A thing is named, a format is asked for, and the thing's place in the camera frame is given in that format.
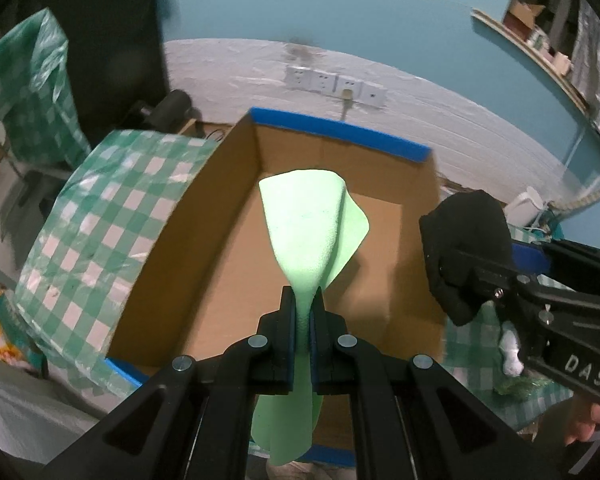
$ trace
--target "wooden shelf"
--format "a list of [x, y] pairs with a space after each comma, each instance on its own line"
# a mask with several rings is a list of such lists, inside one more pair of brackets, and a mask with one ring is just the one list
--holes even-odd
[[494, 20], [488, 14], [482, 12], [478, 9], [473, 9], [471, 12], [472, 18], [482, 22], [487, 27], [492, 28], [497, 33], [499, 33], [504, 38], [507, 38], [511, 43], [513, 43], [516, 47], [518, 47], [522, 52], [527, 54], [533, 61], [536, 62], [542, 70], [544, 70], [550, 77], [553, 79], [556, 84], [562, 89], [562, 91], [567, 94], [569, 99], [573, 102], [578, 110], [580, 110], [585, 116], [589, 115], [589, 105], [580, 95], [580, 93], [575, 89], [575, 87], [568, 81], [567, 78], [558, 74], [553, 66], [535, 49], [528, 46], [528, 44], [524, 43], [517, 37], [513, 32], [511, 32], [507, 27], [505, 27], [502, 23]]

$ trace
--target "green checkered tablecloth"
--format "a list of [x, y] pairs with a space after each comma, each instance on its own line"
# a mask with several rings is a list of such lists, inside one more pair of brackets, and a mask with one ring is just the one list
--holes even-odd
[[77, 168], [91, 151], [66, 73], [68, 42], [48, 9], [0, 39], [0, 121], [15, 158]]
[[76, 388], [119, 397], [135, 389], [104, 357], [158, 234], [216, 145], [114, 131], [62, 189], [29, 253], [13, 308], [49, 359], [72, 369]]
[[[509, 229], [514, 240], [526, 243], [536, 240], [525, 230], [511, 226]], [[568, 288], [546, 276], [538, 276], [538, 281], [546, 286]], [[447, 319], [442, 365], [492, 412], [514, 430], [520, 430], [573, 393], [554, 382], [539, 388], [524, 402], [496, 393], [494, 385], [504, 379], [503, 359], [498, 349], [500, 337], [500, 322], [492, 301], [485, 303], [478, 316], [464, 326], [455, 326]]]

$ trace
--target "green plastic wrap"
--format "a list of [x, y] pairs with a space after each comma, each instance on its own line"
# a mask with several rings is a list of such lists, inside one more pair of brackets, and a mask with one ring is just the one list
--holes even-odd
[[516, 400], [524, 401], [531, 398], [540, 388], [551, 384], [552, 381], [542, 376], [505, 377], [494, 386], [496, 393], [502, 396], [511, 396]]
[[78, 124], [67, 53], [67, 38], [48, 9], [0, 39], [0, 122], [20, 161], [75, 169], [91, 151]]

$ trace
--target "black glove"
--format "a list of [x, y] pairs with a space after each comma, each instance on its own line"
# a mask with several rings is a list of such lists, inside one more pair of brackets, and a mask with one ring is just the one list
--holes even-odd
[[460, 249], [513, 266], [511, 238], [500, 203], [483, 190], [457, 193], [420, 218], [429, 290], [454, 325], [469, 323], [484, 302], [471, 290], [449, 286], [440, 276], [445, 251]]

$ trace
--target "electrical outlet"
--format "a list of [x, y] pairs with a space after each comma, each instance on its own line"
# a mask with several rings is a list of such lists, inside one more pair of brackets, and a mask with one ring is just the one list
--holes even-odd
[[386, 88], [375, 83], [362, 83], [360, 95], [356, 99], [359, 103], [381, 108], [386, 100]]
[[339, 75], [338, 80], [336, 81], [336, 89], [334, 90], [333, 94], [336, 97], [342, 98], [342, 92], [345, 90], [351, 90], [351, 98], [354, 101], [357, 101], [360, 91], [362, 90], [362, 81], [359, 79], [353, 79], [352, 77], [346, 75]]
[[320, 92], [324, 95], [333, 95], [333, 89], [336, 86], [337, 74], [331, 72], [323, 72], [322, 70], [314, 70], [311, 74], [311, 84], [309, 90]]
[[309, 90], [313, 71], [304, 66], [286, 66], [285, 83], [289, 88]]

